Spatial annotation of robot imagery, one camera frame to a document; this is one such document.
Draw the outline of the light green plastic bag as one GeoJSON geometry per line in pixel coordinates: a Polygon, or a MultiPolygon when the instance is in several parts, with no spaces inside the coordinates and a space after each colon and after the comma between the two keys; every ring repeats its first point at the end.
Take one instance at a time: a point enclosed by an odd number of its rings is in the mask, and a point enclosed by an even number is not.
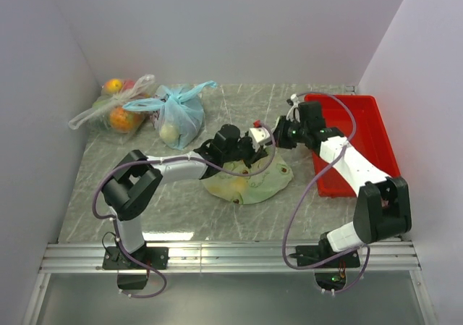
{"type": "Polygon", "coordinates": [[[204,188],[211,195],[236,204],[250,205],[268,200],[285,189],[294,175],[290,166],[277,152],[265,171],[255,175],[270,160],[273,147],[267,147],[266,152],[268,155],[252,164],[250,169],[243,161],[224,164],[226,170],[240,173],[242,177],[219,172],[201,181],[204,188]]]}

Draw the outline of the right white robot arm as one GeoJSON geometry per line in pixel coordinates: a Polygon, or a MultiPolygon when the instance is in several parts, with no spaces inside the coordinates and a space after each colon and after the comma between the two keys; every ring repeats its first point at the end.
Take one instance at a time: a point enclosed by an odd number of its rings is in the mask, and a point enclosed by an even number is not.
{"type": "Polygon", "coordinates": [[[344,251],[409,232],[412,215],[406,180],[380,170],[351,144],[356,129],[345,135],[328,127],[319,102],[306,101],[295,108],[277,121],[273,132],[277,146],[291,149],[303,144],[327,163],[323,173],[336,170],[357,197],[353,220],[320,239],[321,263],[335,266],[344,251]]]}

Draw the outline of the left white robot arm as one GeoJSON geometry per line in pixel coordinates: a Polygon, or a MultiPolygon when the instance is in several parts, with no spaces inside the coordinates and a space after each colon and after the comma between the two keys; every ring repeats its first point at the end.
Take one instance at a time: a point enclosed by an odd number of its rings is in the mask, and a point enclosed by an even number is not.
{"type": "Polygon", "coordinates": [[[208,179],[232,161],[243,161],[246,167],[251,167],[262,158],[272,159],[265,146],[273,142],[273,134],[266,126],[256,124],[242,134],[238,127],[225,124],[213,138],[183,155],[146,156],[139,150],[128,153],[101,187],[115,230],[117,252],[109,258],[126,269],[148,265],[141,215],[159,186],[208,179]]]}

